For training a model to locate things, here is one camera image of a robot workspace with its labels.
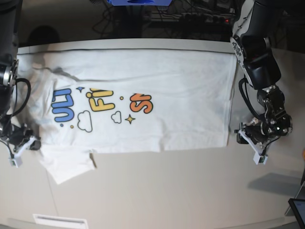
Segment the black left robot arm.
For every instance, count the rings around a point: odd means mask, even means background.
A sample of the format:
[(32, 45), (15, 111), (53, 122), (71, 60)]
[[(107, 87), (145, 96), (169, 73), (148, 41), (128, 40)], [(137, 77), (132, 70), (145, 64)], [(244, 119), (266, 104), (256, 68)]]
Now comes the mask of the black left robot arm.
[(72, 50), (32, 59), (31, 114), (42, 153), (161, 152), (224, 147), (237, 66), (265, 113), (240, 134), (264, 144), (291, 119), (276, 83), (279, 67), (266, 29), (272, 1), (247, 0), (233, 27), (234, 52)]

